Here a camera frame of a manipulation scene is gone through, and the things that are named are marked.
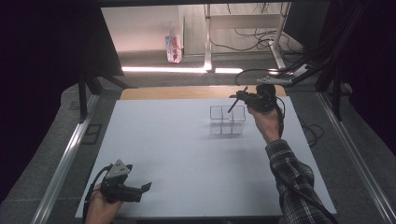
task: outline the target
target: gray floor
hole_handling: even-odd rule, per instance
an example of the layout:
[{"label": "gray floor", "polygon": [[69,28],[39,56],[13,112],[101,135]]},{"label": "gray floor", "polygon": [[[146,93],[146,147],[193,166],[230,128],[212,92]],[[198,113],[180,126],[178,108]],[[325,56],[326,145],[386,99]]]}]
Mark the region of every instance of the gray floor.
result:
[{"label": "gray floor", "polygon": [[[232,60],[226,56],[217,57],[217,64],[223,63],[229,66],[233,64],[243,68],[269,67],[275,64],[273,60],[265,59],[265,55],[262,56],[263,59],[260,59],[261,56],[257,56],[259,58],[255,56],[256,58],[253,57],[253,59],[245,61],[237,58]],[[123,64],[128,64],[128,57],[121,55],[120,58]],[[199,64],[200,60],[191,59],[190,62],[186,61],[185,64],[175,66],[189,63]],[[263,73],[246,74],[240,78],[239,82],[241,84],[256,84],[256,79],[262,76]],[[127,74],[126,77],[120,77],[120,80],[137,87],[234,85],[234,75],[225,74],[156,75],[140,73]],[[311,77],[295,87],[286,88],[286,92],[300,118],[308,125],[320,126],[325,132],[318,143],[312,147],[312,151],[337,210],[336,217],[340,223],[383,223],[383,218],[318,100],[313,88],[315,80],[316,77]],[[122,91],[104,79],[101,79],[101,82],[104,90],[100,95],[91,121],[93,129],[97,127],[96,125],[102,126],[100,135],[96,142],[91,135],[84,137],[83,144],[78,149],[78,154],[49,216],[48,223],[80,223],[79,220],[74,219],[74,214],[81,197],[83,197],[83,189],[106,133],[112,109]],[[77,86],[64,92],[62,106],[46,138],[20,180],[1,204],[0,223],[28,223],[32,220],[78,123],[77,101]],[[380,186],[389,197],[391,204],[396,204],[396,179],[393,178],[396,171],[395,157],[356,113],[348,103],[347,97],[343,97],[341,103],[341,115],[347,130]],[[307,134],[308,140],[311,140],[312,137],[309,133]]]}]

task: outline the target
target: hand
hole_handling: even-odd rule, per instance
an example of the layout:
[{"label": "hand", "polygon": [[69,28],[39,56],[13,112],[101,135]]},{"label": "hand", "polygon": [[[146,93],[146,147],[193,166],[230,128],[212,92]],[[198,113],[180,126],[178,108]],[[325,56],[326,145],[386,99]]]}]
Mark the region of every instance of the hand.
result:
[{"label": "hand", "polygon": [[262,137],[267,144],[270,144],[280,138],[278,114],[275,109],[268,113],[262,113],[250,106],[247,106],[247,111],[249,114],[253,115],[253,118],[256,121],[256,126],[260,133],[262,133]]},{"label": "hand", "polygon": [[111,223],[119,212],[123,202],[108,203],[99,190],[100,185],[95,186],[91,196],[90,207],[87,213],[86,224],[108,224]]}]

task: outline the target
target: wooden surface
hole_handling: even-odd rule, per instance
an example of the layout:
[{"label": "wooden surface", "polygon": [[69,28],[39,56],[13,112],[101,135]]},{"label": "wooden surface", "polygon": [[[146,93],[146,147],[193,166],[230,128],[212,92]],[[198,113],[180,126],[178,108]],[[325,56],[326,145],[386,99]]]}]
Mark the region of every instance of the wooden surface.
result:
[{"label": "wooden surface", "polygon": [[[286,96],[283,87],[275,85],[276,96]],[[245,86],[189,86],[189,87],[147,87],[127,89],[121,100],[161,100],[161,99],[206,99],[229,98],[242,91]],[[247,91],[256,92],[256,86],[248,86]]]}]

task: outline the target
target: aluminum rail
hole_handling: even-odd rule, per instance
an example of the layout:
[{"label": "aluminum rail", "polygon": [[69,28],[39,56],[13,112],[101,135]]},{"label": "aluminum rail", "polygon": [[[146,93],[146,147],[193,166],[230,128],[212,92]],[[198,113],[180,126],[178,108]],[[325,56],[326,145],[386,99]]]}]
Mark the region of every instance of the aluminum rail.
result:
[{"label": "aluminum rail", "polygon": [[64,184],[64,180],[67,177],[67,173],[70,170],[70,166],[73,162],[73,159],[76,156],[78,151],[78,146],[81,143],[81,139],[90,124],[92,118],[92,112],[95,109],[99,96],[92,95],[90,101],[88,102],[88,115],[87,118],[82,122],[79,123],[73,132],[72,137],[64,151],[64,155],[59,162],[56,171],[49,182],[49,186],[41,200],[40,205],[38,206],[37,210],[35,211],[35,215],[32,219],[31,223],[46,223],[50,212],[52,211],[53,205],[55,205],[55,201],[61,191],[61,188]]},{"label": "aluminum rail", "polygon": [[384,191],[381,189],[378,182],[375,180],[373,174],[370,172],[366,163],[364,162],[359,150],[356,148],[353,143],[349,133],[347,132],[346,127],[344,126],[342,121],[338,121],[337,117],[332,112],[332,104],[324,92],[317,92],[317,96],[322,103],[327,115],[329,116],[332,125],[339,135],[341,141],[346,147],[346,152],[349,155],[349,158],[352,160],[355,165],[358,174],[361,176],[361,180],[363,181],[365,187],[370,193],[376,207],[379,210],[382,218],[384,218],[385,223],[393,224],[396,223],[396,216],[392,210],[392,207],[389,203],[388,197],[385,195]]}]

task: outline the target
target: white tabletop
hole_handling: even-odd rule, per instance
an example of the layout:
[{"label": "white tabletop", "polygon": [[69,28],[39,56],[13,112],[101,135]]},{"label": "white tabletop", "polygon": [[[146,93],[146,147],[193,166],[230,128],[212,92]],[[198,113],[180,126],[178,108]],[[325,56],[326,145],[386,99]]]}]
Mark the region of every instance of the white tabletop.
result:
[{"label": "white tabletop", "polygon": [[[315,191],[335,213],[290,98],[281,99],[286,105],[283,138],[297,158],[311,166]],[[265,142],[253,117],[247,112],[241,134],[210,134],[210,106],[232,103],[233,99],[117,101],[88,186],[103,167],[121,159],[134,166],[126,186],[152,185],[140,203],[124,203],[119,217],[282,216]],[[76,217],[82,217],[82,205],[83,200]]]}]

